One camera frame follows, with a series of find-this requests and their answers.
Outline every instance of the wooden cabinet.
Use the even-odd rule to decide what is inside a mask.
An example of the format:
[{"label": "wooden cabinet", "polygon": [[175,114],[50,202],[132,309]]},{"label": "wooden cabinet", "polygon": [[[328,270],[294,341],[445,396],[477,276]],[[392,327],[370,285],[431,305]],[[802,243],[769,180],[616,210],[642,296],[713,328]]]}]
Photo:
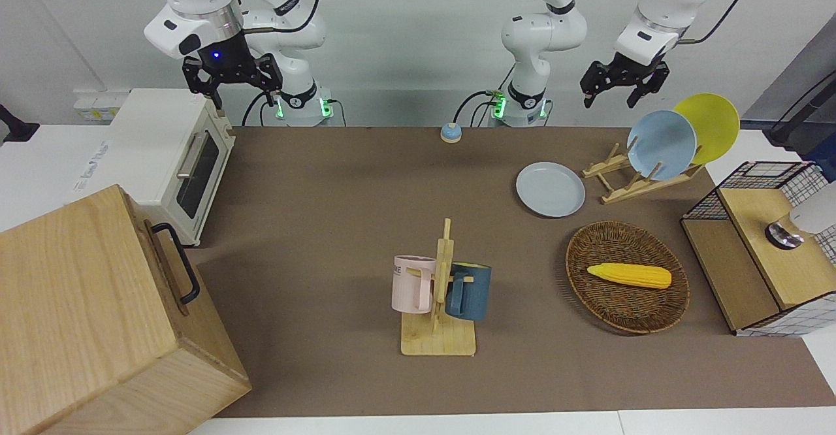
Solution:
[{"label": "wooden cabinet", "polygon": [[0,434],[182,434],[249,391],[199,274],[137,211],[114,185],[0,234]]},{"label": "wooden cabinet", "polygon": [[[764,229],[792,209],[777,188],[718,188],[728,219],[683,219],[690,243],[738,336],[802,336],[829,325],[836,268],[814,240],[780,250]],[[711,196],[703,202],[710,202]]]}]

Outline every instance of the black cable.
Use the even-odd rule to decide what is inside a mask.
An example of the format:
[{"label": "black cable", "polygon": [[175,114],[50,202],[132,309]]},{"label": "black cable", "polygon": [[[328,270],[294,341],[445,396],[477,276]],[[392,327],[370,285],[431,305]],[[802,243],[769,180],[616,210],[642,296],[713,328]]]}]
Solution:
[{"label": "black cable", "polygon": [[262,98],[263,95],[266,95],[266,92],[260,92],[259,95],[250,102],[250,105],[247,107],[247,110],[244,112],[244,118],[241,119],[241,126],[247,126],[247,118],[250,116],[250,111],[253,110],[253,107],[256,105],[256,102]]},{"label": "black cable", "polygon": [[549,124],[549,119],[552,118],[552,110],[555,109],[555,101],[552,101],[552,99],[548,99],[546,101],[546,104],[550,104],[550,107],[549,107],[549,113],[546,113],[546,121],[543,122],[543,126],[546,126],[546,125]]},{"label": "black cable", "polygon": [[262,104],[262,107],[261,107],[261,108],[259,108],[259,122],[261,122],[261,123],[262,123],[262,126],[264,126],[264,107],[266,107],[266,106],[268,106],[268,105],[269,105],[269,104],[268,104],[267,102],[264,102],[264,103]]},{"label": "black cable", "polygon": [[[508,81],[508,78],[511,77],[511,73],[514,72],[514,68],[516,68],[516,66],[517,66],[516,62],[514,62],[514,64],[511,64],[511,68],[508,69],[508,73],[505,74],[505,78],[502,80],[501,83],[499,83],[499,87],[497,87],[496,90],[502,90],[502,86],[504,86],[505,82]],[[496,102],[496,96],[494,95],[493,97],[490,97],[490,101],[491,102]],[[486,116],[488,110],[490,110],[490,107],[485,107],[485,110],[483,112],[481,112],[481,118],[479,119],[479,123],[478,123],[477,127],[481,126],[481,122],[483,122],[483,120],[485,119],[485,116]]]},{"label": "black cable", "polygon": [[804,99],[806,99],[806,98],[807,98],[807,96],[808,96],[808,95],[810,95],[810,93],[811,93],[813,90],[815,90],[818,86],[820,86],[820,85],[824,84],[824,81],[829,80],[829,79],[830,79],[830,78],[831,78],[834,74],[836,74],[836,69],[834,69],[833,71],[830,71],[830,73],[829,73],[828,75],[824,76],[824,77],[821,79],[821,81],[818,81],[818,82],[816,83],[816,85],[813,85],[813,87],[811,87],[810,89],[808,89],[808,90],[807,90],[807,92],[805,92],[802,96],[800,96],[800,97],[798,98],[798,100],[797,100],[797,101],[795,101],[792,105],[790,105],[790,107],[789,107],[789,108],[787,108],[787,109],[786,109],[786,111],[785,111],[785,112],[784,112],[784,114],[781,116],[781,118],[779,118],[778,120],[776,120],[776,122],[773,124],[773,126],[771,126],[771,128],[770,128],[769,130],[770,130],[770,131],[773,131],[773,130],[775,129],[775,127],[776,127],[776,126],[778,126],[778,125],[779,125],[779,123],[781,123],[781,121],[782,121],[782,120],[783,120],[783,119],[784,119],[784,118],[785,118],[785,117],[786,117],[786,116],[787,116],[787,115],[788,115],[788,114],[792,111],[792,109],[793,109],[793,108],[795,108],[795,106],[796,106],[796,105],[800,104],[800,102],[801,102],[801,101],[803,101]]},{"label": "black cable", "polygon": [[[478,104],[475,108],[473,108],[473,114],[471,115],[471,123],[469,125],[471,128],[473,128],[473,122],[475,122],[475,113],[477,113],[479,111],[479,108],[483,106],[485,107],[485,112],[487,113],[487,111],[489,110],[489,105],[493,105],[493,99],[491,99],[489,102],[482,102],[481,104]],[[481,126],[481,120],[479,120],[479,125],[476,126],[477,128]]]},{"label": "black cable", "polygon": [[728,9],[726,9],[726,11],[723,12],[723,15],[720,17],[720,20],[717,21],[717,23],[714,25],[714,27],[711,28],[711,30],[709,30],[708,33],[706,33],[704,37],[702,37],[701,39],[696,39],[696,40],[694,40],[694,39],[680,40],[679,44],[680,45],[696,45],[698,43],[705,42],[705,40],[707,40],[708,37],[713,35],[714,32],[717,30],[717,28],[719,28],[720,25],[722,25],[722,22],[724,20],[726,20],[726,17],[729,15],[729,13],[732,11],[732,9],[734,9],[734,6],[737,4],[737,1],[740,1],[740,0],[731,1],[731,4],[729,4]]},{"label": "black cable", "polygon": [[471,95],[469,95],[468,98],[466,98],[465,101],[462,102],[461,105],[459,105],[458,110],[456,110],[456,114],[453,116],[453,123],[456,123],[456,120],[459,119],[459,114],[462,113],[462,109],[465,108],[465,105],[467,105],[468,102],[472,101],[472,99],[475,99],[480,95],[493,95],[493,91],[492,90],[480,90],[479,92],[471,93]]},{"label": "black cable", "polygon": [[337,99],[328,99],[327,102],[329,104],[340,105],[340,114],[341,114],[341,116],[343,116],[343,126],[348,126],[349,124],[346,123],[346,108],[343,107],[343,102],[337,101]]},{"label": "black cable", "polygon": [[256,28],[245,28],[244,33],[296,33],[296,31],[302,30],[310,24],[312,20],[314,20],[314,14],[316,14],[316,9],[319,7],[319,0],[313,0],[313,6],[311,7],[311,13],[308,15],[308,18],[305,19],[304,24],[296,27],[296,28],[275,28],[275,27],[256,27]]},{"label": "black cable", "polygon": [[40,126],[39,123],[26,122],[13,116],[3,105],[0,105],[0,121],[8,126],[8,135],[2,138],[6,141],[29,141]]}]

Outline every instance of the oven door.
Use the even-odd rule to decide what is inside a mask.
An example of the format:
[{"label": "oven door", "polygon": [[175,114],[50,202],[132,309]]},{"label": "oven door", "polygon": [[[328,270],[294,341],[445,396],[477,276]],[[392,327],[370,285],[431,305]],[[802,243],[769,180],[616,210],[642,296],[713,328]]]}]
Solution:
[{"label": "oven door", "polygon": [[175,188],[167,201],[168,214],[188,231],[186,238],[182,238],[183,244],[192,245],[200,239],[231,144],[210,117],[198,126],[176,171]]}]

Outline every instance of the wooden base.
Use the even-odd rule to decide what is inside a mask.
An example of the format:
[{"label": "wooden base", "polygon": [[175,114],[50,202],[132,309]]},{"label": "wooden base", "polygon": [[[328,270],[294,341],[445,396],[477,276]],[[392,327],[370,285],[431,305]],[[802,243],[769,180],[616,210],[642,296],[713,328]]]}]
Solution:
[{"label": "wooden base", "polygon": [[601,202],[604,203],[604,205],[609,205],[610,203],[628,200],[633,197],[638,197],[639,195],[650,193],[651,191],[659,190],[660,188],[671,187],[671,185],[687,182],[690,181],[690,179],[692,179],[692,177],[701,169],[702,165],[692,165],[691,167],[688,167],[685,172],[682,172],[680,175],[666,181],[651,181],[645,178],[640,178],[635,182],[630,182],[630,185],[627,185],[627,187],[610,191],[608,194],[601,197]]},{"label": "wooden base", "polygon": [[[636,138],[634,138],[633,143],[628,146],[627,153],[629,153],[633,148],[635,141]],[[615,146],[613,146],[613,149],[610,150],[609,155],[604,161],[598,162],[598,164],[589,164],[589,168],[583,170],[581,173],[584,179],[589,177],[598,177],[598,180],[600,180],[603,186],[607,189],[607,194],[601,197],[601,202],[604,203],[604,205],[621,202],[621,200],[638,197],[639,195],[656,191],[660,188],[671,187],[671,185],[677,185],[678,183],[690,181],[696,173],[702,170],[702,165],[690,165],[684,172],[672,179],[668,179],[666,181],[651,180],[653,176],[656,175],[656,171],[662,167],[662,164],[659,163],[656,167],[654,167],[650,176],[644,177],[637,172],[633,175],[633,179],[630,180],[627,185],[616,189],[613,188],[612,185],[609,185],[609,182],[603,174],[630,167],[630,159],[627,158],[627,153],[615,154],[618,152],[619,146],[619,143],[615,143]]]},{"label": "wooden base", "polygon": [[400,352],[404,355],[475,355],[475,326],[472,320],[456,319],[443,311],[433,316],[408,315],[400,318]]}]

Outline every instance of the pink mug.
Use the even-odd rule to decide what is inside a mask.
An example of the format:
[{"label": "pink mug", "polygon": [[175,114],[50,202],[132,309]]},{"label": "pink mug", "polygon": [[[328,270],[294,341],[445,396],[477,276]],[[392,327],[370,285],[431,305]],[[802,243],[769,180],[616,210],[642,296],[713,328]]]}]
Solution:
[{"label": "pink mug", "polygon": [[392,276],[392,309],[421,315],[432,308],[432,275],[436,260],[431,257],[397,255]]}]

